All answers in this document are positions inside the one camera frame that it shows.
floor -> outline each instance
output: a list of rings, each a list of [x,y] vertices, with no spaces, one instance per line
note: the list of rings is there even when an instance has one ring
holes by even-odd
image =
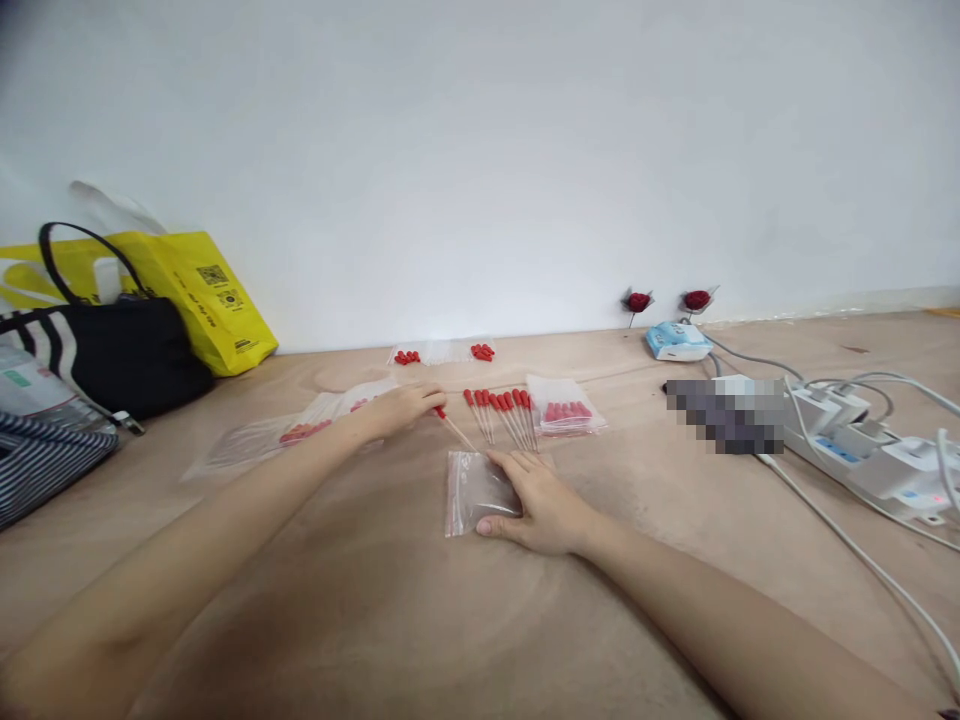
[[[712,332],[808,377],[868,369],[960,397],[960,323],[921,313],[754,323]],[[548,441],[560,473],[597,507],[759,588],[895,677],[949,705],[944,655],[876,578],[769,470],[707,451],[666,410],[667,379],[705,366],[654,361],[642,331],[499,340],[491,365],[393,367],[450,391],[507,387],[527,372],[578,380],[610,422]],[[216,487],[180,482],[226,430],[296,413],[320,390],[384,376],[386,349],[284,356],[150,424],[109,463],[0,534],[0,655],[73,593]],[[735,361],[754,377],[775,368]],[[960,421],[894,386],[901,434]],[[456,395],[451,413],[475,443]],[[670,646],[596,572],[475,536],[445,539],[439,422],[332,477],[204,611],[135,710],[138,718],[711,718],[723,711]],[[781,460],[960,645],[960,557],[858,505],[789,453]],[[960,532],[942,530],[960,542]]]

plastic bottle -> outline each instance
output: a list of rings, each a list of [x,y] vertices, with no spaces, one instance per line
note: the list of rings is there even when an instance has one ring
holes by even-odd
[[[115,433],[60,378],[19,348],[0,343],[0,410],[65,430]]]

person's left hand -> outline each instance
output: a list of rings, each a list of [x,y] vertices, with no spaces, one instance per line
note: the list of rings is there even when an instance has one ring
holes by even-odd
[[[401,385],[371,400],[352,413],[372,440],[393,435],[425,412],[447,404],[446,393],[437,383]]]

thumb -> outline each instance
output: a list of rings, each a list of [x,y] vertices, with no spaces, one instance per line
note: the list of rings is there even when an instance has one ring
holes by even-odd
[[[491,515],[477,523],[477,533],[484,537],[499,537],[505,540],[523,544],[520,536],[523,535],[523,520],[507,518],[502,515]]]

tissue box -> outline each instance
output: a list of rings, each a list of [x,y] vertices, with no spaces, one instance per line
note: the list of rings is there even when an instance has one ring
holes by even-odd
[[[647,343],[657,360],[697,362],[713,350],[713,343],[694,325],[660,323],[647,330]]]

